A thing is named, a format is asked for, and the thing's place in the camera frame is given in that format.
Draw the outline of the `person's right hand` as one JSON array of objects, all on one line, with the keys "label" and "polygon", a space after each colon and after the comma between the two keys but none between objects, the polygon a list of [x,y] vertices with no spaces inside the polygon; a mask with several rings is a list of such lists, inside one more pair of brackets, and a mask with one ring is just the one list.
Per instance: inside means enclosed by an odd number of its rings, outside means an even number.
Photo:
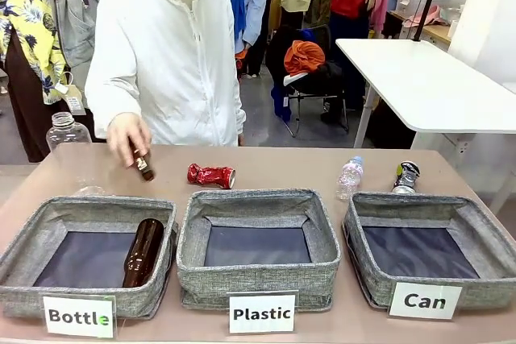
[{"label": "person's right hand", "polygon": [[106,140],[111,152],[129,168],[134,163],[130,143],[141,155],[146,155],[150,151],[152,137],[146,122],[138,114],[127,112],[113,118]]}]

